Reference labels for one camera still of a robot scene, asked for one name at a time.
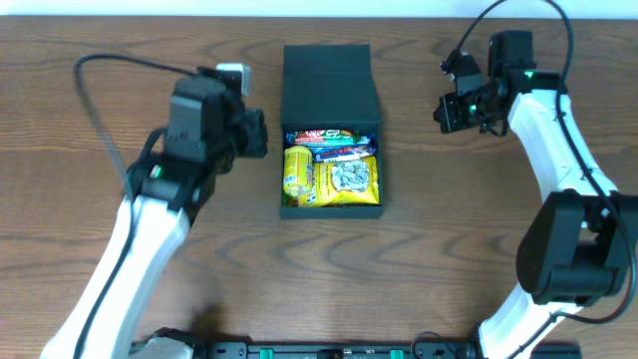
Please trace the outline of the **yellow Mentos gum bottle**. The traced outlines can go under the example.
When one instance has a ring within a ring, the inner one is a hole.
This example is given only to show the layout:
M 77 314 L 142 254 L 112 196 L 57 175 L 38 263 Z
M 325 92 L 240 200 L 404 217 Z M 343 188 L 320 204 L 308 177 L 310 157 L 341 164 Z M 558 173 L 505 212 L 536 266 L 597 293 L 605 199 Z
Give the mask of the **yellow Mentos gum bottle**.
M 311 151 L 303 146 L 292 146 L 284 151 L 283 190 L 290 196 L 310 191 L 313 184 Z

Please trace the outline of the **purple Dairy Milk bar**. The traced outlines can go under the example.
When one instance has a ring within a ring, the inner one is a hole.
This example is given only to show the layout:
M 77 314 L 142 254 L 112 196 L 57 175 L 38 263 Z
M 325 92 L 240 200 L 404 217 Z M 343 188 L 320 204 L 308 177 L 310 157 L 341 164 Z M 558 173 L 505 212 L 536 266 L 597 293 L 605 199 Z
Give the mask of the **purple Dairy Milk bar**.
M 316 148 L 311 153 L 313 161 L 317 163 L 336 163 L 355 161 L 373 156 L 377 151 L 375 146 L 358 145 L 337 148 Z

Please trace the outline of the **yellow Hacks candy bag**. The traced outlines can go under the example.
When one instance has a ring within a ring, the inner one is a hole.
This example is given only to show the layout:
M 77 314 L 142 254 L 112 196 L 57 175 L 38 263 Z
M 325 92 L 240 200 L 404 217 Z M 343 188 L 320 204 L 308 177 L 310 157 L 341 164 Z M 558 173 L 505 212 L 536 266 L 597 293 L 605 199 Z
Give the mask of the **yellow Hacks candy bag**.
M 313 165 L 310 192 L 299 195 L 299 207 L 380 203 L 379 176 L 374 157 Z

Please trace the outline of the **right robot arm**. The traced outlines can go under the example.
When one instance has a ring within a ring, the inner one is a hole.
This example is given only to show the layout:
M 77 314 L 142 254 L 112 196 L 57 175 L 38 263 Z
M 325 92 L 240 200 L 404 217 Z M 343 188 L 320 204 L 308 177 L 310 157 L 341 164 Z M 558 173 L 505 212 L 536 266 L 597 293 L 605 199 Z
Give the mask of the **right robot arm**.
M 517 283 L 476 329 L 468 358 L 529 358 L 562 320 L 637 288 L 637 199 L 604 174 L 574 121 L 564 76 L 537 68 L 532 35 L 489 41 L 488 67 L 454 49 L 441 65 L 454 81 L 434 113 L 445 134 L 476 128 L 522 143 L 542 205 L 515 261 Z

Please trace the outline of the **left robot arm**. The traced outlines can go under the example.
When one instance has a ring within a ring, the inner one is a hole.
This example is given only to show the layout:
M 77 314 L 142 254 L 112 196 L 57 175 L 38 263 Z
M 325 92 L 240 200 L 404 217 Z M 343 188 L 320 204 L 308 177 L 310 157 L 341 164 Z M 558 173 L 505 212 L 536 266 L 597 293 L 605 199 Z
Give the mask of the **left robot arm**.
M 125 197 L 107 248 L 44 358 L 126 358 L 158 280 L 235 159 L 262 158 L 267 130 L 248 109 L 251 70 L 200 67 L 179 79 L 166 127 L 153 130 L 125 173 Z

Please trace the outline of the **dark green gift box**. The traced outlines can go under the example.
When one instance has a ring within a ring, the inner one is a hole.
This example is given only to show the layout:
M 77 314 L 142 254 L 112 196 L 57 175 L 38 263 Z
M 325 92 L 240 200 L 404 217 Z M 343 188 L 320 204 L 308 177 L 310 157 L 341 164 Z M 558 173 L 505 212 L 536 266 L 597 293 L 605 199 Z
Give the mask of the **dark green gift box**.
M 382 114 L 369 45 L 283 48 L 282 149 L 290 147 L 288 134 L 306 130 L 350 130 L 370 136 L 377 148 L 379 194 L 384 193 Z

